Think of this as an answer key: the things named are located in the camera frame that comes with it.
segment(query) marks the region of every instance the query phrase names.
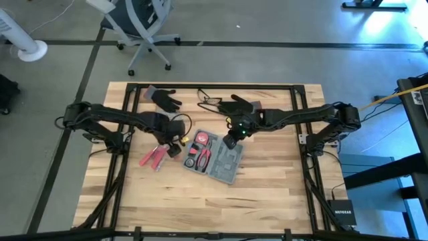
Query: chair wheel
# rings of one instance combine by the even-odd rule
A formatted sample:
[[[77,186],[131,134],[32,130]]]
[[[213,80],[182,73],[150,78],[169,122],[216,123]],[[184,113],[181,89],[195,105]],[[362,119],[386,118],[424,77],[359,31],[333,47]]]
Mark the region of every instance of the chair wheel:
[[[9,108],[4,108],[1,110],[2,115],[8,115],[11,113],[11,110]]]
[[[181,38],[174,37],[174,42],[175,42],[175,44],[177,44],[178,46],[180,46],[181,45]]]

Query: office chair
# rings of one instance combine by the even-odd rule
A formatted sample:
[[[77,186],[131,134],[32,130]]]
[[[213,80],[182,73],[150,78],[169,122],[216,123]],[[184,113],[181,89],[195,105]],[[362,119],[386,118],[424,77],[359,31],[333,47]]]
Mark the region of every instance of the office chair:
[[[170,62],[163,56],[154,43],[175,41],[179,46],[178,34],[155,35],[167,20],[173,9],[171,0],[86,0],[86,2],[104,14],[101,27],[113,29],[120,36],[117,48],[139,45],[128,66],[128,75],[135,75],[134,67],[145,51],[154,52],[166,64],[165,70],[171,69]]]

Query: toolkit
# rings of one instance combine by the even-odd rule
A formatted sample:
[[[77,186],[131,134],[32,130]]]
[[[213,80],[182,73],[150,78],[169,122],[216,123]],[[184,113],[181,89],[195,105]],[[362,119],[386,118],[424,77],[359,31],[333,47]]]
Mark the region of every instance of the toolkit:
[[[233,184],[242,151],[242,145],[236,145],[229,150],[222,138],[207,131],[197,130],[183,159],[183,166],[224,183]]]

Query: gray floor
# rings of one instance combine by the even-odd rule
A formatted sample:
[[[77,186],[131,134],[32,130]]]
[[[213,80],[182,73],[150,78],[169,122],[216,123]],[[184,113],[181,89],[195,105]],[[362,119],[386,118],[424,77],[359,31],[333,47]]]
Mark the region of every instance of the gray floor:
[[[31,31],[61,13],[70,2],[2,0],[0,7],[14,12],[16,20]],[[339,0],[176,0],[162,32],[179,33],[182,40],[192,41],[423,42],[408,13],[343,11],[340,4]],[[76,0],[69,11],[34,32],[33,37],[94,40],[101,18],[83,0]],[[107,32],[105,39],[117,36]],[[60,136],[53,119],[73,101],[91,49],[92,46],[50,46],[42,60],[25,64],[15,58],[16,50],[10,56],[9,46],[0,48],[0,73],[17,81],[23,90],[13,112],[0,118],[0,235],[20,234],[27,228]],[[322,84],[327,102],[341,100],[364,106],[375,94],[392,93],[397,79],[428,69],[427,56],[413,50],[160,47],[173,69],[164,71],[164,64],[151,54],[131,78],[126,67],[135,49],[119,52],[114,46],[102,46],[84,100],[102,102],[110,81],[277,82]],[[405,121],[401,107],[374,118],[343,141],[342,152],[396,159],[415,153],[418,149],[407,123],[381,140]],[[72,135],[40,231],[70,227],[90,147],[80,133]],[[359,229],[364,233],[406,236],[399,218],[386,221],[385,216],[393,215],[362,210],[357,217],[362,220]],[[369,219],[376,225],[365,222]]]

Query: wooden tabletop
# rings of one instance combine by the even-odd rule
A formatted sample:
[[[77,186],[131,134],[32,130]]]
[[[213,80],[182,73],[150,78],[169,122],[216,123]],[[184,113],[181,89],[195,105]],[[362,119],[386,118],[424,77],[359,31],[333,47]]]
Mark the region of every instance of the wooden tabletop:
[[[122,108],[126,85],[126,82],[111,82],[104,105]],[[309,107],[324,104],[321,85],[306,84],[305,88]],[[226,100],[231,94],[248,101],[260,100],[264,108],[292,109],[290,93],[285,90],[215,89],[205,92]],[[195,89],[177,89],[172,97],[183,102],[180,111],[193,119],[189,138],[197,129],[220,137],[227,134],[224,116],[196,105],[199,99]],[[141,95],[138,112],[147,110],[154,111],[156,106]],[[112,123],[103,125],[113,131],[117,128]],[[326,123],[312,123],[312,126],[317,133]],[[117,230],[133,231],[135,226],[141,226],[147,232],[283,233],[289,228],[295,234],[312,233],[294,125],[271,133],[256,133],[241,141],[244,152],[233,185],[183,168],[181,161],[185,151],[175,159],[168,157],[159,172],[154,172],[150,164],[140,167],[138,162],[157,145],[156,139],[137,130],[131,144]],[[104,148],[103,144],[94,145],[92,151]],[[325,150],[337,155],[331,147]],[[319,160],[328,199],[331,189],[344,182],[343,176],[335,158],[323,155]],[[109,164],[110,154],[107,153],[90,158],[74,226],[81,224],[101,200]],[[346,199],[344,185],[337,187],[334,194],[336,199]],[[323,228],[320,206],[314,200],[318,225]],[[110,203],[106,225],[110,221],[111,206]]]

